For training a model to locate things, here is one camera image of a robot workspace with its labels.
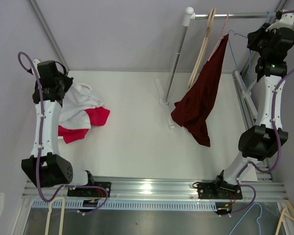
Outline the white t shirt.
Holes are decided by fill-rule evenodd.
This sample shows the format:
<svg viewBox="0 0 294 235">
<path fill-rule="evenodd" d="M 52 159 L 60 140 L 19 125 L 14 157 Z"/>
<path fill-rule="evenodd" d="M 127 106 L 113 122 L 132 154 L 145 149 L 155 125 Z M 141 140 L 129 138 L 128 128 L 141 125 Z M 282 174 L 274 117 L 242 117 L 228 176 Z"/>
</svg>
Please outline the white t shirt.
<svg viewBox="0 0 294 235">
<path fill-rule="evenodd" d="M 68 121 L 82 110 L 93 109 L 102 105 L 102 99 L 93 90 L 89 90 L 74 82 L 63 99 L 59 125 Z"/>
</svg>

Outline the blue wire hanger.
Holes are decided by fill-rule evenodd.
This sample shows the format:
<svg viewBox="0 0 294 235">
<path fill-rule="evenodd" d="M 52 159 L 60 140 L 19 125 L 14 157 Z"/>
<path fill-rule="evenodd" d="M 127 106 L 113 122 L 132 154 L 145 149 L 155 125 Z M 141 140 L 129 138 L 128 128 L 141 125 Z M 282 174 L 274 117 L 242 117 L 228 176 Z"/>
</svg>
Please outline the blue wire hanger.
<svg viewBox="0 0 294 235">
<path fill-rule="evenodd" d="M 249 70 L 251 61 L 255 55 L 254 52 L 246 47 L 248 33 L 249 32 L 239 32 L 235 28 L 231 28 L 228 31 L 228 43 L 235 65 L 235 71 L 239 73 L 239 81 L 242 82 L 243 90 L 247 90 L 251 84 L 252 78 L 250 78 Z"/>
</svg>

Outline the pink magenta t shirt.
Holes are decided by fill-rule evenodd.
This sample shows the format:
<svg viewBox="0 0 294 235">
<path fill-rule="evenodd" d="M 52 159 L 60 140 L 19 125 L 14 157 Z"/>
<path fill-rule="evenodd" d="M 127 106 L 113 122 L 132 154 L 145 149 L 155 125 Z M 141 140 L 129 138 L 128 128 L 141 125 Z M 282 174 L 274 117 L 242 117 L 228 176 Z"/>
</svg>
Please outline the pink magenta t shirt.
<svg viewBox="0 0 294 235">
<path fill-rule="evenodd" d="M 82 110 L 58 126 L 58 137 L 66 144 L 82 140 L 92 127 L 104 126 L 110 110 L 104 107 Z"/>
</svg>

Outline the dark maroon t shirt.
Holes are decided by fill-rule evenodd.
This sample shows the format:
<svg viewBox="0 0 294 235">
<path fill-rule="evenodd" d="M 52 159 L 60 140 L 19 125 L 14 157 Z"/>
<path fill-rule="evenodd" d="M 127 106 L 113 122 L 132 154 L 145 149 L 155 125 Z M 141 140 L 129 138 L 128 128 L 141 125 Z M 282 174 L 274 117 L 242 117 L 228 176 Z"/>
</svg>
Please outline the dark maroon t shirt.
<svg viewBox="0 0 294 235">
<path fill-rule="evenodd" d="M 175 109 L 171 112 L 173 121 L 186 128 L 198 144 L 206 147 L 211 146 L 206 120 L 216 101 L 228 39 L 228 34 L 223 36 L 192 88 L 174 104 Z"/>
</svg>

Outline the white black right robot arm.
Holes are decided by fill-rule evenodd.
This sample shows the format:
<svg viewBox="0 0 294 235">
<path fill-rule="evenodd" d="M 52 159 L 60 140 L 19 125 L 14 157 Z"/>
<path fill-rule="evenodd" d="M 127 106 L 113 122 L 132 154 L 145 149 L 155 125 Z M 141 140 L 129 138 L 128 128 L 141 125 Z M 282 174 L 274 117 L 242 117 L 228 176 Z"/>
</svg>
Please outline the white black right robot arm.
<svg viewBox="0 0 294 235">
<path fill-rule="evenodd" d="M 275 163 L 265 172 L 272 172 L 280 163 L 282 146 L 289 135 L 283 131 L 280 115 L 282 91 L 290 75 L 285 58 L 293 46 L 292 24 L 282 20 L 265 23 L 247 35 L 247 48 L 260 56 L 255 67 L 260 101 L 255 124 L 239 139 L 239 154 L 214 181 L 213 192 L 218 198 L 241 191 L 240 177 L 246 169 L 252 167 L 263 172 L 258 163 L 273 156 Z"/>
</svg>

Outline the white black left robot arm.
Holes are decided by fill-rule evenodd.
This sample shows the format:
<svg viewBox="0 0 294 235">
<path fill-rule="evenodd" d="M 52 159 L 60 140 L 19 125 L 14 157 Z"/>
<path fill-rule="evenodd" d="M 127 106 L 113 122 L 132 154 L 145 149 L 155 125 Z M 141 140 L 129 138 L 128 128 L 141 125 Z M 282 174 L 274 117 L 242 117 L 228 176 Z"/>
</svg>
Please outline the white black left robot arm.
<svg viewBox="0 0 294 235">
<path fill-rule="evenodd" d="M 87 170 L 75 170 L 61 157 L 58 147 L 58 125 L 64 99 L 73 79 L 57 68 L 53 60 L 36 64 L 39 80 L 32 95 L 36 109 L 36 133 L 30 157 L 21 168 L 36 187 L 74 185 L 84 196 L 95 193 L 96 184 Z"/>
</svg>

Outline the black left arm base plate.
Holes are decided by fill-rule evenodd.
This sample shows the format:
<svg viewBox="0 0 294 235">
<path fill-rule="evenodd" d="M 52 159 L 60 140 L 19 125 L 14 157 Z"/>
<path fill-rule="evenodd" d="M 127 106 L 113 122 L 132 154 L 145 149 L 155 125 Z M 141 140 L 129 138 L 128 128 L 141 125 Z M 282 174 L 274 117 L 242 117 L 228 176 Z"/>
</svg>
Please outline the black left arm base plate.
<svg viewBox="0 0 294 235">
<path fill-rule="evenodd" d="M 75 188 L 68 189 L 68 197 L 94 197 L 94 198 L 103 198 L 106 197 L 106 193 L 103 189 L 106 189 L 108 197 L 110 197 L 111 192 L 111 182 L 95 182 L 97 188 Z"/>
</svg>

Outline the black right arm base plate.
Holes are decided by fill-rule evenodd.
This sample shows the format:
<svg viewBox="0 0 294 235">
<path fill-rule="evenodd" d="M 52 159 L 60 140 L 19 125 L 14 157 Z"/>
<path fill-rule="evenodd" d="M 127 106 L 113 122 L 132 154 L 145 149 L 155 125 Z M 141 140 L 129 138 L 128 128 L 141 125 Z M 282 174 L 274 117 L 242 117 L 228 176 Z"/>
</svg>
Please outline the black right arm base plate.
<svg viewBox="0 0 294 235">
<path fill-rule="evenodd" d="M 199 182 L 196 186 L 199 199 L 237 199 L 242 200 L 242 190 L 238 185 L 216 182 Z"/>
</svg>

